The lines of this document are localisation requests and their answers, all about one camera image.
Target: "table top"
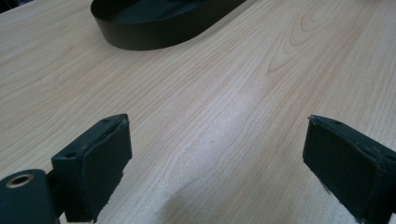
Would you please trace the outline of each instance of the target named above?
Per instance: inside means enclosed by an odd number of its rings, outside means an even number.
[[[0,178],[127,113],[134,157],[98,223],[355,223],[303,163],[307,117],[396,148],[395,1],[247,0],[150,51],[109,45],[91,2],[0,15]]]

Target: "hole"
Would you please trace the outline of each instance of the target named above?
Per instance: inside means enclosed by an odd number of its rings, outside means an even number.
[[[33,178],[35,178],[35,176],[31,175],[31,174],[18,175],[16,177],[12,178],[11,180],[9,180],[6,184],[6,186],[9,189],[19,188],[19,187],[22,187],[23,185],[26,185],[27,183],[29,183],[31,180],[33,180]]]
[[[65,155],[66,158],[75,158],[77,156],[77,152],[69,152]]]

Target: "black block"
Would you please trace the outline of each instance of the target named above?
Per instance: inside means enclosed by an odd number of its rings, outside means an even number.
[[[52,158],[53,174],[67,189],[67,220],[96,221],[131,158],[126,114],[99,121],[57,153]]]
[[[396,203],[394,151],[337,120],[311,116],[303,157],[359,222],[389,222]]]

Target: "wooden table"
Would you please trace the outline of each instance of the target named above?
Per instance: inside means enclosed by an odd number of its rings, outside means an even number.
[[[355,223],[303,163],[306,118],[396,148],[394,0],[247,0],[152,51],[109,45],[91,2],[0,15],[0,178],[127,113],[134,157],[98,223]]]

